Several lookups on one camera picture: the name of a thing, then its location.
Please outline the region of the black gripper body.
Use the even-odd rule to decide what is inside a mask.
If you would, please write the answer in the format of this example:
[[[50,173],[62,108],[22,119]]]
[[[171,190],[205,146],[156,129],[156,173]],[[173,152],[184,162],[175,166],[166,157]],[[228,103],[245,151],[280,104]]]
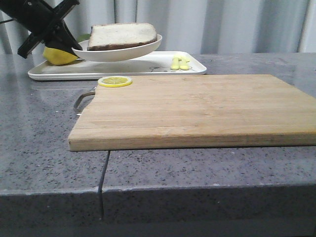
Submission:
[[[64,21],[78,4],[78,0],[63,0],[51,7],[43,0],[2,0],[0,9],[31,32],[18,48],[18,55],[27,58],[39,43],[44,43],[44,38],[58,22]]]

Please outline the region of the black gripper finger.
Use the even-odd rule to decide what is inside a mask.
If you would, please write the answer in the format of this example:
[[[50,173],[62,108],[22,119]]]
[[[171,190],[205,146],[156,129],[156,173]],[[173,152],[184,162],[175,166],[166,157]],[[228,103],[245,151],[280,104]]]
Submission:
[[[59,49],[65,52],[72,52],[73,49],[82,50],[82,47],[69,31],[65,21],[58,22],[44,38],[44,44],[48,48]]]

